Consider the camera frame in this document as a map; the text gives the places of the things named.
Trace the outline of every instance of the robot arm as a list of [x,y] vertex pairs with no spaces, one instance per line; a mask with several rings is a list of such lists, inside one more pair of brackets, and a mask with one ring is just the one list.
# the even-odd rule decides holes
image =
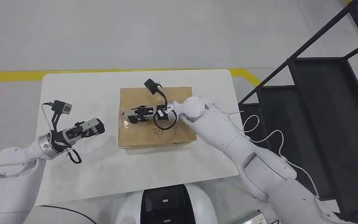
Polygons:
[[[55,101],[52,107],[58,105],[65,108],[60,101]],[[58,121],[59,115],[55,111],[53,123]],[[104,131],[102,122],[93,118],[72,128],[60,132],[55,129],[36,137],[28,148],[11,147],[0,151],[0,224],[25,221],[36,202],[46,160],[66,153],[77,141]]]
[[248,191],[268,202],[283,223],[346,223],[295,180],[284,158],[253,144],[214,104],[191,97],[177,107],[181,120],[234,162]]

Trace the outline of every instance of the white table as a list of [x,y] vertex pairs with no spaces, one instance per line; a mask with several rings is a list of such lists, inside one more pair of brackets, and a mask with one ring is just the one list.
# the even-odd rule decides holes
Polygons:
[[[61,116],[58,130],[97,117],[106,131],[74,146],[81,164],[65,156],[47,162],[36,205],[237,175],[231,160],[199,137],[185,146],[134,151],[118,147],[120,89],[143,87],[148,78],[165,87],[191,86],[193,95],[211,99],[223,111],[238,111],[232,78],[225,69],[48,74],[40,102],[61,100],[73,105],[70,115]],[[51,117],[52,111],[46,112]],[[232,119],[242,126],[239,114]],[[46,132],[39,110],[36,135]]]

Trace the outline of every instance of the black cable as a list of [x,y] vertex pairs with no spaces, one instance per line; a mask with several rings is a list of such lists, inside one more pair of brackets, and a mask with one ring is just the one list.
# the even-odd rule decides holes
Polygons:
[[69,156],[70,160],[71,160],[74,164],[80,164],[80,163],[82,162],[82,159],[81,159],[81,157],[79,156],[78,152],[77,152],[76,150],[72,150],[72,151],[74,152],[74,154],[76,154],[78,161],[76,161],[76,160],[73,159],[73,157],[72,157],[72,155],[71,155],[71,152],[69,151],[69,152],[68,152],[68,156]]
[[82,214],[81,212],[77,212],[77,211],[69,209],[69,208],[63,208],[63,207],[57,207],[57,206],[41,206],[41,207],[58,208],[58,209],[63,209],[63,210],[66,210],[66,211],[74,212],[74,213],[80,214],[81,216],[84,216],[84,217],[88,218],[92,223],[97,224],[94,220],[92,220],[91,218],[89,218],[85,214]]
[[177,119],[178,119],[177,113],[175,113],[174,110],[171,110],[171,112],[174,113],[175,120],[174,120],[173,124],[170,125],[168,128],[162,128],[162,127],[160,127],[160,126],[158,125],[157,121],[156,121],[156,116],[158,116],[158,111],[154,114],[153,121],[154,121],[155,125],[156,125],[160,130],[169,130],[169,129],[171,129],[171,128],[177,123]]
[[277,224],[280,224],[280,220],[274,220],[274,221],[271,222],[270,224],[274,224],[275,222],[277,222]]
[[163,96],[165,105],[166,105],[166,107],[167,107],[167,106],[168,106],[168,100],[167,100],[165,94],[164,94],[162,91],[160,91],[160,90],[158,90],[158,93],[159,93],[161,96]]

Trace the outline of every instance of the white cable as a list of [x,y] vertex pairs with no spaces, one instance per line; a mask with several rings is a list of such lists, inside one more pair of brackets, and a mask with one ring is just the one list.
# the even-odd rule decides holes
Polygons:
[[[232,115],[232,114],[237,114],[237,113],[240,113],[240,112],[243,112],[243,111],[234,112],[234,113],[225,113],[225,112],[223,112],[223,113],[224,113],[224,114],[229,114],[228,117],[229,117],[229,119],[231,120],[230,115]],[[256,126],[255,126],[254,128],[252,128],[251,130],[245,131],[244,129],[245,129],[245,125],[246,125],[247,121],[248,121],[250,118],[254,117],[254,116],[257,118],[257,124],[256,124]],[[259,124],[259,123],[260,123],[259,117],[258,117],[257,115],[251,115],[251,116],[249,116],[249,117],[245,120],[245,122],[243,123],[243,130],[239,129],[235,124],[234,124],[234,125],[235,125],[235,127],[236,127],[238,130],[242,131],[242,132],[245,134],[246,132],[251,132],[251,131],[255,130],[255,129],[258,127],[258,124]],[[283,147],[283,145],[284,145],[284,134],[283,134],[283,132],[282,132],[281,130],[278,130],[278,129],[277,129],[277,130],[274,130],[274,131],[271,132],[266,138],[264,138],[263,140],[260,140],[260,141],[254,141],[254,140],[250,139],[250,137],[248,137],[248,136],[247,136],[247,137],[249,138],[249,140],[250,140],[251,142],[260,143],[260,142],[263,142],[263,141],[267,140],[268,138],[270,138],[275,132],[281,133],[281,136],[282,136],[282,142],[281,142],[281,145],[280,145],[280,148],[279,148],[279,156],[280,156],[281,158],[283,158],[289,165],[291,165],[291,166],[293,166],[293,167],[296,167],[297,169],[300,169],[301,171],[303,171],[303,172],[308,176],[309,180],[311,181],[311,183],[312,183],[312,185],[313,185],[313,188],[314,188],[314,191],[315,191],[315,193],[316,193],[316,195],[315,195],[315,197],[314,197],[314,202],[315,202],[317,208],[318,208],[319,211],[320,211],[321,217],[322,217],[325,221],[330,222],[330,223],[333,223],[333,224],[346,224],[346,223],[349,223],[349,222],[334,222],[334,221],[331,221],[331,220],[329,220],[329,219],[326,218],[326,216],[325,216],[326,213],[320,208],[320,206],[319,206],[319,204],[318,204],[318,202],[317,202],[317,201],[319,200],[318,190],[317,190],[316,185],[315,185],[314,182],[313,182],[313,179],[312,179],[311,176],[309,175],[309,173],[308,173],[305,169],[303,169],[302,167],[297,166],[297,165],[293,164],[292,162],[288,161],[287,158],[284,157],[284,156],[281,154],[281,150],[282,150],[282,147]]]
[[[255,126],[254,128],[252,128],[251,130],[245,130],[245,125],[246,125],[246,123],[248,122],[248,120],[249,120],[250,118],[253,118],[253,117],[256,117],[256,118],[257,118],[257,124],[256,124],[256,126]],[[242,129],[244,130],[245,133],[251,132],[251,131],[253,131],[253,130],[255,130],[255,129],[257,128],[257,126],[259,125],[259,123],[260,123],[259,117],[258,117],[256,114],[253,114],[253,115],[249,116],[249,117],[245,120],[244,124],[242,125]]]
[[31,161],[33,161],[33,160],[37,160],[38,158],[40,158],[41,156],[43,156],[43,155],[47,152],[47,150],[51,147],[51,143],[52,143],[52,129],[51,129],[51,125],[50,125],[49,119],[48,119],[47,116],[46,116],[45,109],[44,109],[44,105],[47,105],[47,104],[43,103],[43,104],[41,105],[41,109],[42,109],[43,114],[44,114],[44,117],[45,117],[45,119],[46,119],[46,121],[47,121],[47,125],[49,126],[49,131],[50,131],[49,146],[46,148],[46,150],[45,150],[40,156],[34,157],[34,158],[30,159],[28,162],[31,162]]
[[51,141],[52,141],[52,131],[51,131],[51,125],[50,125],[50,122],[49,122],[49,119],[47,118],[47,116],[46,116],[46,113],[45,113],[45,110],[44,110],[44,105],[46,105],[45,103],[43,103],[42,105],[41,105],[41,108],[42,108],[42,111],[43,111],[43,114],[44,114],[44,116],[45,116],[45,119],[46,119],[46,121],[47,121],[47,125],[49,126],[49,130],[50,130],[50,140],[49,140],[49,147],[47,147],[47,149],[40,155],[40,156],[38,156],[38,157],[34,157],[34,158],[32,158],[32,159],[28,159],[28,158],[26,158],[26,162],[18,162],[18,163],[14,163],[14,164],[0,164],[0,166],[15,166],[15,165],[20,165],[20,164],[28,164],[29,162],[32,162],[33,160],[37,160],[38,158],[40,158],[41,156],[43,156],[46,152],[47,152],[47,150],[51,147]]

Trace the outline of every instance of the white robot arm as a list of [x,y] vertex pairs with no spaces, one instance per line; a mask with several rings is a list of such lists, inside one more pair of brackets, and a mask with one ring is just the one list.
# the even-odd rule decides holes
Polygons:
[[268,202],[285,224],[346,223],[330,211],[315,195],[296,181],[296,171],[268,149],[253,144],[212,102],[189,97],[182,104],[167,102],[161,86],[151,79],[145,86],[161,94],[165,105],[142,106],[127,111],[131,123],[180,118],[207,144],[227,155],[236,165],[247,190],[253,197]]
[[105,131],[102,122],[93,118],[57,132],[59,115],[69,114],[72,106],[60,101],[48,105],[55,111],[54,130],[51,133],[37,137],[28,148],[11,147],[0,151],[0,224],[18,224],[25,221],[36,202],[46,160],[66,153],[82,138]]

